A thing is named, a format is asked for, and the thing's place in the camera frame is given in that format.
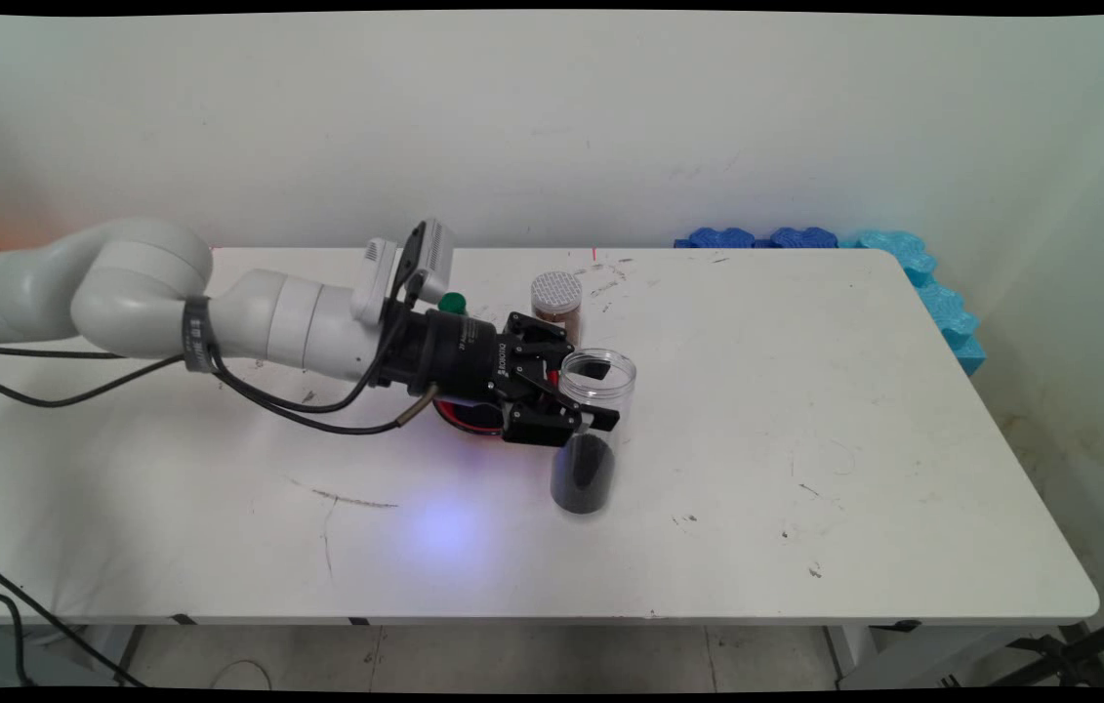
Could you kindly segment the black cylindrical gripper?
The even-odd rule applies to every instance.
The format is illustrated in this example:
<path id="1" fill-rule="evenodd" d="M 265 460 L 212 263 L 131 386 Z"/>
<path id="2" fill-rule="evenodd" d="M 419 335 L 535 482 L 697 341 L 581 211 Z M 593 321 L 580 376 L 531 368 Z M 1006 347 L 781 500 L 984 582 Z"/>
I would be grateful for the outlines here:
<path id="1" fill-rule="evenodd" d="M 539 317 L 512 312 L 499 330 L 467 315 L 388 303 L 382 340 L 378 386 L 413 396 L 436 387 L 454 403 L 501 406 L 506 443 L 563 446 L 578 432 L 620 424 L 620 411 L 586 383 L 608 379 L 611 361 L 580 351 L 564 328 Z M 519 377 L 519 366 L 532 379 Z"/>

